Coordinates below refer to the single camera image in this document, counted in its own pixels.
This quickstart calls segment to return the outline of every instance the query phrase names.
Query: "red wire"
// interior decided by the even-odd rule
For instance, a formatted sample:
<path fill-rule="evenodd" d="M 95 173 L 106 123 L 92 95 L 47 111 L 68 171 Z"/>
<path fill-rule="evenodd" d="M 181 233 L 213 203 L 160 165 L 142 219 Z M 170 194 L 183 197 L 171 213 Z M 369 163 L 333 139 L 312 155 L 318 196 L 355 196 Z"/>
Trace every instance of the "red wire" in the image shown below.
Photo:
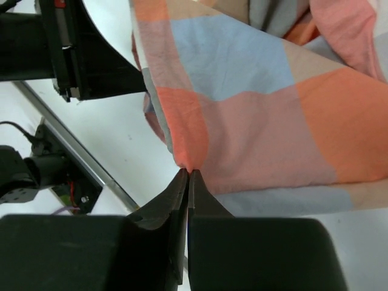
<path fill-rule="evenodd" d="M 70 181 L 69 185 L 70 185 L 70 201 L 72 202 L 73 207 L 77 207 L 77 204 L 75 204 L 75 201 L 74 201 L 74 182 Z"/>

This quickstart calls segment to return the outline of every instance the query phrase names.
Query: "blue fabric patch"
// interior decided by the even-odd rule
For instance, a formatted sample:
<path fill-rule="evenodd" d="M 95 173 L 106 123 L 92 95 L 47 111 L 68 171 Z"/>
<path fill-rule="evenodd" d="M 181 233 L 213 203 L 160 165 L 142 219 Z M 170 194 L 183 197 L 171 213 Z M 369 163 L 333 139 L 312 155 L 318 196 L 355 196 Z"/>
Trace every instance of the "blue fabric patch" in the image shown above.
<path fill-rule="evenodd" d="M 226 15 L 171 20 L 180 60 L 195 92 L 225 100 L 272 93 L 294 79 L 282 40 Z"/>
<path fill-rule="evenodd" d="M 290 217 L 337 213 L 354 208 L 346 190 L 328 186 L 276 188 L 216 195 L 234 216 Z"/>

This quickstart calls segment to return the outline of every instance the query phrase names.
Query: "orange fabric patch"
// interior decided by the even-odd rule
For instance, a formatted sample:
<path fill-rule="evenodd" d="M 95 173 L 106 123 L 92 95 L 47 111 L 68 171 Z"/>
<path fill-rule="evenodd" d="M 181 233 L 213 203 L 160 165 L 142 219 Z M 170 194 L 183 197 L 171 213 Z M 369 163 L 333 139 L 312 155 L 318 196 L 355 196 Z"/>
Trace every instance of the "orange fabric patch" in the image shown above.
<path fill-rule="evenodd" d="M 306 121 L 337 182 L 388 176 L 388 86 L 350 68 L 296 85 Z"/>
<path fill-rule="evenodd" d="M 193 0 L 167 0 L 170 20 L 190 19 L 201 16 L 220 15 L 221 12 L 198 5 Z"/>
<path fill-rule="evenodd" d="M 305 45 L 320 35 L 312 15 L 307 12 L 302 18 L 286 33 L 284 39 L 297 45 Z"/>
<path fill-rule="evenodd" d="M 166 0 L 133 0 L 133 6 L 138 21 L 152 22 L 170 19 Z"/>
<path fill-rule="evenodd" d="M 189 172 L 200 169 L 207 156 L 209 137 L 197 94 L 165 87 L 157 87 L 156 91 L 169 125 L 176 164 Z"/>

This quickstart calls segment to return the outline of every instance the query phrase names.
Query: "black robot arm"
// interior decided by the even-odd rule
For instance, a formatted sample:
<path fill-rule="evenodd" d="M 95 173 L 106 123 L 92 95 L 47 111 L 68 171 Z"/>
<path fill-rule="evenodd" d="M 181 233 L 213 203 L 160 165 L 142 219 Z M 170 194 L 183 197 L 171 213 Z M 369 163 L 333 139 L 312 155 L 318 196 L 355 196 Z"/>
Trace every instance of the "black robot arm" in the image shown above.
<path fill-rule="evenodd" d="M 0 81 L 53 79 L 66 100 L 144 92 L 141 72 L 101 36 L 80 0 L 0 14 Z"/>

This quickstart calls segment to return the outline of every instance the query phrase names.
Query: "white surface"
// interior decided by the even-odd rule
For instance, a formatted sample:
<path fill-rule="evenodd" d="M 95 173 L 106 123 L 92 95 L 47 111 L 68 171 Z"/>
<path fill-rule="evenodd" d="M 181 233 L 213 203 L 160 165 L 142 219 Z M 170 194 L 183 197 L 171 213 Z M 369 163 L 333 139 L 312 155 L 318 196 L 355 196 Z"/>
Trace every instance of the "white surface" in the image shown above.
<path fill-rule="evenodd" d="M 114 5 L 110 0 L 84 2 L 102 34 L 131 60 L 128 1 L 115 1 Z M 140 205 L 158 194 L 176 173 L 171 154 L 143 117 L 142 95 L 65 104 L 50 81 L 29 84 Z M 332 235 L 350 290 L 387 290 L 388 211 L 316 217 Z"/>

